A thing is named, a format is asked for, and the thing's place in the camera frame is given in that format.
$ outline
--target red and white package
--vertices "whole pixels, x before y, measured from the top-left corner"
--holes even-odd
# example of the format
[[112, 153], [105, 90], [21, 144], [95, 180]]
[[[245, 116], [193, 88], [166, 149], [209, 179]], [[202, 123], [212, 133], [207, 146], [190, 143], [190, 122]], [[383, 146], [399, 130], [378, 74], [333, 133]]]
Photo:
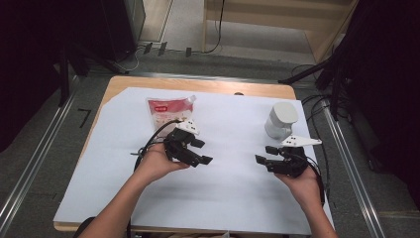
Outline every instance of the red and white package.
[[[195, 99], [195, 95], [177, 99], [148, 98], [147, 101], [151, 109], [155, 131], [168, 121], [191, 119]], [[158, 136], [165, 137], [174, 128], [175, 124], [168, 125]]]

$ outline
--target person's left arm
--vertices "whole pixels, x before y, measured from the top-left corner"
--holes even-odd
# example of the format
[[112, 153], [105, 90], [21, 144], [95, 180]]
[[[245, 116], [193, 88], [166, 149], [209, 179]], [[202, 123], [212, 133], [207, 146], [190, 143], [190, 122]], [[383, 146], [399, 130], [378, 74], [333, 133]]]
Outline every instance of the person's left arm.
[[146, 186], [170, 172], [188, 167], [184, 163], [168, 160], [163, 144], [152, 146], [136, 171], [79, 237], [123, 237], [137, 201]]

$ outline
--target red label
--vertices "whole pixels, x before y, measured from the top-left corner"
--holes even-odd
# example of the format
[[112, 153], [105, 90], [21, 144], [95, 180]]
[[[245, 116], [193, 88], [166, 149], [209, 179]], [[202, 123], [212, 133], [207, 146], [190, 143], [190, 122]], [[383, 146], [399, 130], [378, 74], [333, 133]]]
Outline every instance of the red label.
[[165, 112], [165, 111], [167, 111], [167, 107], [166, 106], [157, 106], [157, 107], [155, 107], [155, 111], [156, 112]]

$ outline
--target human arm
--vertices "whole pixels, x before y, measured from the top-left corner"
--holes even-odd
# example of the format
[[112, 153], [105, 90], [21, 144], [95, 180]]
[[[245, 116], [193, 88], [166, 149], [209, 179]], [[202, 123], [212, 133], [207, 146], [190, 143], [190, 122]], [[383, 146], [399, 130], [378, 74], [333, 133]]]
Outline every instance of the human arm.
[[312, 237], [338, 237], [322, 208], [316, 175], [312, 169], [308, 167], [298, 178], [279, 174], [275, 174], [275, 176], [289, 187], [294, 198], [300, 204], [309, 222]]
[[137, 201], [146, 186], [171, 172], [188, 167], [182, 162], [168, 160], [163, 144], [150, 147], [135, 172], [79, 237], [123, 237]]

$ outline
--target white board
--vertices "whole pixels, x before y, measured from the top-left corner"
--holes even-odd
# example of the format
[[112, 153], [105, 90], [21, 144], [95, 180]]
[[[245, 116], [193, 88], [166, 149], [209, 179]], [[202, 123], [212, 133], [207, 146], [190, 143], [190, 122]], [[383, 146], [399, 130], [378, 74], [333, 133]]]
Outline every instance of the white board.
[[[132, 174], [137, 152], [154, 132], [146, 98], [196, 95], [193, 119], [200, 130], [198, 155], [214, 158], [208, 166], [171, 173], [142, 194], [132, 225], [239, 232], [310, 234], [310, 228], [287, 186], [255, 155], [279, 147], [264, 123], [273, 104], [292, 103], [299, 115], [293, 134], [309, 138], [297, 100], [192, 91], [127, 88], [102, 107], [84, 155], [74, 171], [53, 221], [81, 223], [96, 216]], [[316, 161], [313, 148], [305, 154]], [[328, 202], [324, 209], [332, 222]]]

